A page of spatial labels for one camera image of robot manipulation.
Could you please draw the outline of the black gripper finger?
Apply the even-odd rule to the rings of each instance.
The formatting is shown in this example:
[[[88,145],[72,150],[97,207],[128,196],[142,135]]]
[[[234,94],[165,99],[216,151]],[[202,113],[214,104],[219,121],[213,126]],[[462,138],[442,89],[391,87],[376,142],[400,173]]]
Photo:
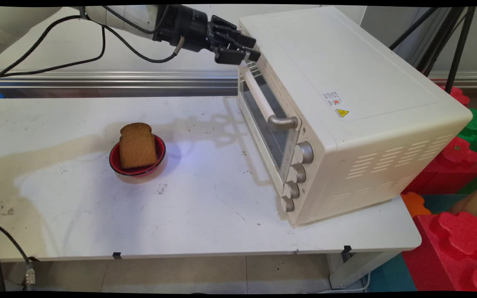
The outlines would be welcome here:
[[[253,48],[257,40],[243,34],[237,25],[212,15],[210,19],[210,43],[224,47]]]
[[[242,61],[257,62],[261,53],[255,49],[236,44],[231,48],[214,45],[214,62],[224,65],[240,65]]]

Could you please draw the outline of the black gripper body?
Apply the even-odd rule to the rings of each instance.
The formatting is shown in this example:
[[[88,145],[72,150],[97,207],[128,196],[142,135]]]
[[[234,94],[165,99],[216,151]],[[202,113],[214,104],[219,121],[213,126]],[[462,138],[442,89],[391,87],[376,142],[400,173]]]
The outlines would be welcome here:
[[[205,12],[184,5],[158,5],[157,20],[153,41],[167,42],[177,46],[184,37],[182,49],[199,52],[202,49],[213,50],[219,43],[211,42],[207,35],[210,22],[217,20],[217,15],[208,19]]]

